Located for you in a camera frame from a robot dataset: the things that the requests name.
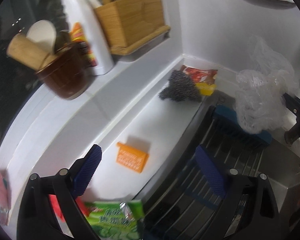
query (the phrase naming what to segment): silver bolt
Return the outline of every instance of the silver bolt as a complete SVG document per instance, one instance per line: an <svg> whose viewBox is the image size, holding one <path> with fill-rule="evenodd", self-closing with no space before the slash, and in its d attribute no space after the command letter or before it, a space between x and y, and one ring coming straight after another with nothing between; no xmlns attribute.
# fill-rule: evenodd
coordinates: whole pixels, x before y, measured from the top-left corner
<svg viewBox="0 0 300 240"><path fill-rule="evenodd" d="M68 173L68 170L67 169L61 169L60 171L59 171L59 174L61 175L61 176L64 176L64 175L66 175Z"/></svg>
<svg viewBox="0 0 300 240"><path fill-rule="evenodd" d="M30 179L31 180L35 180L36 178L37 178L37 174L36 173L30 175Z"/></svg>
<svg viewBox="0 0 300 240"><path fill-rule="evenodd" d="M230 173L232 175L237 175L238 174L238 171L236 169L230 169Z"/></svg>
<svg viewBox="0 0 300 240"><path fill-rule="evenodd" d="M260 178L266 180L268 177L265 174L261 173Z"/></svg>

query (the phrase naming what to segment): bottle label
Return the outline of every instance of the bottle label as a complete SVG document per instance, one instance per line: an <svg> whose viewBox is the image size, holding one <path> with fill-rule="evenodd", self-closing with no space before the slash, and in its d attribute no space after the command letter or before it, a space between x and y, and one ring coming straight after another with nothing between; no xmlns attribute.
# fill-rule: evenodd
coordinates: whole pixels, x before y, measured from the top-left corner
<svg viewBox="0 0 300 240"><path fill-rule="evenodd" d="M83 55L86 55L87 59L90 62L90 65L92 67L96 67L98 65L98 62L90 48L90 45L84 35L83 29L82 29L82 26L80 23L77 22L73 25L72 31L70 32L70 37L73 42L76 42L79 44L80 52Z"/></svg>

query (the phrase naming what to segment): green snack bag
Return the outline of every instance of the green snack bag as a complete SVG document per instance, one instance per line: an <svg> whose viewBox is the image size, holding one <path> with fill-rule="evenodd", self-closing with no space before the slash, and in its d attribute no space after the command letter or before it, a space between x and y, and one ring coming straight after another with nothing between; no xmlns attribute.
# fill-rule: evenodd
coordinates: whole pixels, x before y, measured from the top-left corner
<svg viewBox="0 0 300 240"><path fill-rule="evenodd" d="M92 211L87 221L101 239L142 239L145 214L141 201L94 202L86 206Z"/></svg>

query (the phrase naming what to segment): clear plastic bag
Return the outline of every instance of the clear plastic bag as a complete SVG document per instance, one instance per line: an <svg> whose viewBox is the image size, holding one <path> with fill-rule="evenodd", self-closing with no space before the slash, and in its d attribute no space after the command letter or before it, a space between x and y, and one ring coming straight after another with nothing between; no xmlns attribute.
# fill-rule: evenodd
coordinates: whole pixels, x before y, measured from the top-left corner
<svg viewBox="0 0 300 240"><path fill-rule="evenodd" d="M288 60L262 38L251 37L248 51L253 64L237 74L236 111L242 129L256 134L283 125L287 110L282 95L294 94L298 82Z"/></svg>

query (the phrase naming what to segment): metal wire rack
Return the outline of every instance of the metal wire rack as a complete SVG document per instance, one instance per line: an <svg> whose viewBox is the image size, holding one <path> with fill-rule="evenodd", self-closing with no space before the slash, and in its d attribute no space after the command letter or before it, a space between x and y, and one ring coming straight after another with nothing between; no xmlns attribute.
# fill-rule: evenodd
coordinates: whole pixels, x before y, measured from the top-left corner
<svg viewBox="0 0 300 240"><path fill-rule="evenodd" d="M243 175L257 175L264 148L251 148L222 134L216 129L214 120L201 144L229 168ZM200 239L220 202L221 198L213 194L193 153L172 184L146 212L146 229L162 240ZM234 233L245 202L246 195L243 195L226 236Z"/></svg>

